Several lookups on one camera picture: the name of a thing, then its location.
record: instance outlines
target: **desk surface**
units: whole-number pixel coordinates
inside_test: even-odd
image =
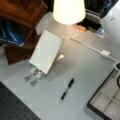
[[[51,30],[48,24],[45,29],[65,37],[58,26],[54,22]],[[111,50],[108,40],[90,31],[78,32],[76,37],[99,50]],[[65,40],[60,53],[65,58],[32,87],[24,80],[30,70],[28,61],[8,66],[3,48],[0,48],[0,80],[42,120],[100,120],[86,104],[112,71],[113,61],[70,39]],[[60,97],[71,78],[75,83],[60,104]]]

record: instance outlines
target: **lamp shade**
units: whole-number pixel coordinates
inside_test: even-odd
[[[61,24],[74,24],[85,17],[84,0],[55,0],[54,19]]]

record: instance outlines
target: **white cable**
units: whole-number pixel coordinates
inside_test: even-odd
[[[101,54],[101,55],[104,56],[105,58],[109,58],[109,59],[113,60],[114,62],[117,61],[116,59],[114,59],[113,57],[110,56],[110,52],[108,52],[108,51],[103,50],[103,51],[101,52],[101,51],[99,51],[99,50],[97,50],[97,49],[95,49],[95,48],[93,48],[93,47],[91,47],[91,46],[85,44],[84,42],[82,42],[82,41],[80,41],[80,40],[78,40],[78,39],[76,39],[76,38],[72,38],[72,37],[70,37],[70,38],[71,38],[72,40],[75,40],[75,41],[81,43],[82,45],[84,45],[84,46],[86,46],[86,47],[92,49],[93,51],[95,51],[95,52]]]
[[[80,40],[78,40],[78,39],[76,39],[76,38],[72,38],[72,37],[71,37],[71,39],[73,39],[73,40],[75,40],[75,41],[81,43],[82,45],[84,45],[84,46],[86,46],[86,47],[88,47],[88,48],[90,48],[90,49],[92,49],[92,50],[94,50],[94,51],[96,51],[96,52],[98,52],[98,53],[101,53],[101,51],[99,51],[99,50],[97,50],[97,49],[95,49],[95,48],[93,48],[93,47],[91,47],[91,46],[85,44],[84,42],[82,42],[82,41],[80,41]]]

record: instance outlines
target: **black pen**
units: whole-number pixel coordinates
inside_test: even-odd
[[[60,103],[64,100],[65,96],[66,96],[67,93],[68,93],[68,90],[72,87],[73,83],[74,83],[74,79],[71,79],[71,81],[70,81],[69,84],[68,84],[67,89],[64,91],[62,97],[60,98]]]

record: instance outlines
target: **dark floor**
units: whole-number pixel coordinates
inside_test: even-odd
[[[0,120],[40,120],[0,82]]]

